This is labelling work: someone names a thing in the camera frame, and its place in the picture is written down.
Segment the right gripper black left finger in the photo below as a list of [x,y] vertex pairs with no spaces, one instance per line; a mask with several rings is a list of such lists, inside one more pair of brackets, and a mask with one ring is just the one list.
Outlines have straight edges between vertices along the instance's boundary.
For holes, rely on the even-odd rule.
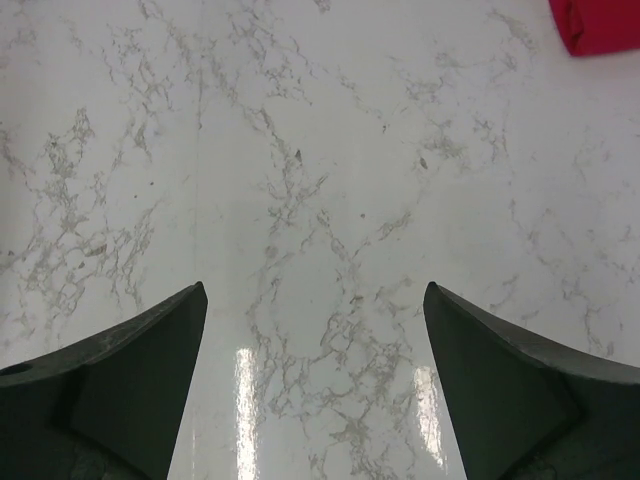
[[197,282],[1,371],[4,479],[165,479],[203,336]]

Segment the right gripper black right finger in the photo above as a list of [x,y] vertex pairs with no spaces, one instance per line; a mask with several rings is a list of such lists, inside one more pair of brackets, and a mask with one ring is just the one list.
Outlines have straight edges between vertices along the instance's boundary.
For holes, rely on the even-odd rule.
[[533,333],[435,282],[423,311],[468,478],[638,478],[638,368]]

